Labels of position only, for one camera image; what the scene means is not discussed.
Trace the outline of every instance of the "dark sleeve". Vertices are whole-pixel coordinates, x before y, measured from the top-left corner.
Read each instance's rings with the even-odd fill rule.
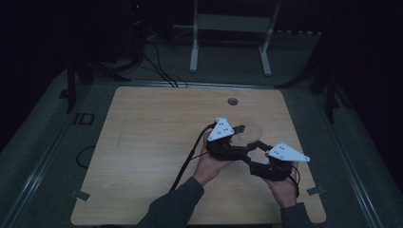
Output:
[[[283,228],[316,228],[319,227],[313,224],[306,212],[303,202],[297,203],[294,206],[282,208],[281,222]]]
[[[185,227],[203,194],[198,181],[189,178],[177,190],[154,200],[137,227]]]

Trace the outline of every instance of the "light wood tabletop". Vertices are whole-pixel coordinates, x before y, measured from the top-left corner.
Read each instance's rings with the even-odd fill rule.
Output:
[[[238,100],[230,105],[228,99]],[[263,129],[266,144],[287,143],[302,152],[282,94],[276,90],[225,88],[119,87],[86,173],[71,221],[76,225],[137,224],[149,204],[169,191],[201,131],[225,116],[234,127],[246,122]],[[196,151],[200,153],[202,142]],[[249,153],[267,163],[263,151]],[[183,183],[194,172],[189,163]],[[306,162],[298,201],[303,201],[313,222],[326,219]],[[189,224],[279,223],[279,208],[267,184],[235,161],[205,187]]]

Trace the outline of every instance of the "gray tape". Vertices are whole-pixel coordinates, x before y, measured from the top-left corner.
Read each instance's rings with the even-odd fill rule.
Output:
[[[91,198],[90,194],[87,194],[85,192],[78,191],[78,190],[72,191],[70,193],[70,196],[75,198],[75,199],[80,199],[80,200],[84,200],[84,201],[89,201],[89,199]]]
[[[326,192],[326,190],[324,190],[322,187],[313,187],[306,191],[308,192],[309,196],[312,196],[313,194],[322,194]]]

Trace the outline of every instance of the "person's arm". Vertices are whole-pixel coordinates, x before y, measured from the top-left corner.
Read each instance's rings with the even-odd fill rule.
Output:
[[[204,144],[195,173],[177,190],[154,200],[145,217],[137,227],[185,227],[190,220],[195,206],[202,198],[203,187],[214,179],[226,165],[232,161],[218,161],[205,149],[209,133],[204,134]]]
[[[298,163],[294,162],[293,166],[297,168]],[[293,169],[291,177],[293,177],[294,180],[296,179],[297,172],[295,169]],[[269,185],[273,197],[280,207],[283,228],[317,227],[309,220],[305,205],[302,202],[297,203],[297,189],[290,179],[283,181],[263,180]]]

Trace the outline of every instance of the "hand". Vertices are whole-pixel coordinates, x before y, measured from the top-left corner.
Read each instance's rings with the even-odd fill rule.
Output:
[[[206,132],[203,135],[203,146],[201,150],[201,156],[199,157],[198,166],[196,167],[193,178],[195,178],[202,186],[205,186],[208,182],[214,179],[228,164],[234,161],[219,161],[210,156],[205,148],[207,138],[210,132]]]
[[[293,166],[297,168],[298,162],[294,161]],[[293,177],[294,180],[297,179],[297,171],[295,168],[293,168],[291,173],[291,177]],[[269,185],[270,190],[272,190],[273,197],[280,208],[286,208],[297,204],[296,185],[289,178],[283,181],[270,181],[267,179],[263,180]]]

